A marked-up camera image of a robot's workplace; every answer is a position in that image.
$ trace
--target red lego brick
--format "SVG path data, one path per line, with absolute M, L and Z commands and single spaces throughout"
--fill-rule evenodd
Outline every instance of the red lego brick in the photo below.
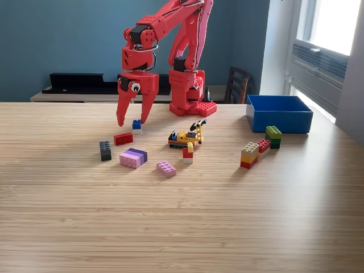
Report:
M 190 89 L 189 91 L 187 91 L 187 99 L 192 98 L 192 99 L 196 99 L 198 100 L 199 98 L 202 97 L 202 93 L 203 93 L 204 89 L 203 88 L 199 88 L 199 89 Z
M 129 144 L 133 142 L 133 134 L 127 133 L 122 135 L 115 135 L 114 136 L 114 144 L 115 146 Z
M 199 102 L 200 115 L 207 117 L 217 111 L 217 105 L 214 102 Z
M 242 168 L 246 168 L 246 169 L 251 169 L 252 166 L 254 166 L 256 164 L 256 162 L 258 161 L 258 157 L 254 159 L 254 161 L 252 163 L 245 163 L 245 162 L 240 162 L 240 167 Z
M 271 147 L 271 142 L 269 140 L 261 139 L 258 142 L 259 145 L 259 153 L 265 152 L 269 147 Z
M 187 148 L 183 148 L 182 152 L 183 152 L 183 158 L 193 158 L 193 153 L 188 152 Z

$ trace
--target window blind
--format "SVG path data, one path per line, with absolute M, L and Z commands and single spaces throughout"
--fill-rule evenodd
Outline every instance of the window blind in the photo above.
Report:
M 312 46 L 311 44 L 303 45 L 296 42 L 293 45 L 292 59 L 297 58 L 303 63 L 321 70 L 322 73 L 329 72 L 344 79 L 348 60 L 321 49 L 313 49 Z

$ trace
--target chair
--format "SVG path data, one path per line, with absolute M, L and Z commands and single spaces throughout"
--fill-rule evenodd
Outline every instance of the chair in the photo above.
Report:
M 245 104 L 249 83 L 252 80 L 252 76 L 244 70 L 230 67 L 224 103 L 231 104 L 233 96 L 233 104 Z

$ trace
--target wall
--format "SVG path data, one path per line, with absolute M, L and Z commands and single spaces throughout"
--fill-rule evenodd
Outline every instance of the wall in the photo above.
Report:
M 261 95 L 283 95 L 295 0 L 271 0 L 262 69 Z
M 50 85 L 53 72 L 104 73 L 105 81 L 115 81 L 124 29 L 166 1 L 0 0 L 0 101 L 29 101 Z M 226 84 L 234 5 L 235 0 L 214 3 L 199 66 L 209 85 Z M 155 73 L 168 73 L 176 33 L 160 42 Z
M 362 1 L 353 47 L 341 92 L 336 125 L 364 145 L 364 1 Z
M 237 0 L 233 13 L 231 65 L 249 72 L 257 91 L 262 77 L 269 5 L 270 0 Z

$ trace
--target yellow lego vehicle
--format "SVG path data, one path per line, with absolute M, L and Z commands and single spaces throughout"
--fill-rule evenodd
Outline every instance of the yellow lego vehicle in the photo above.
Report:
M 187 144 L 189 142 L 191 142 L 194 146 L 195 142 L 202 144 L 204 141 L 204 137 L 202 136 L 202 126 L 204 124 L 206 124 L 206 120 L 197 121 L 189 129 L 190 132 L 176 134 L 176 131 L 173 131 L 168 138 L 169 147 L 175 149 L 183 149 L 187 148 Z

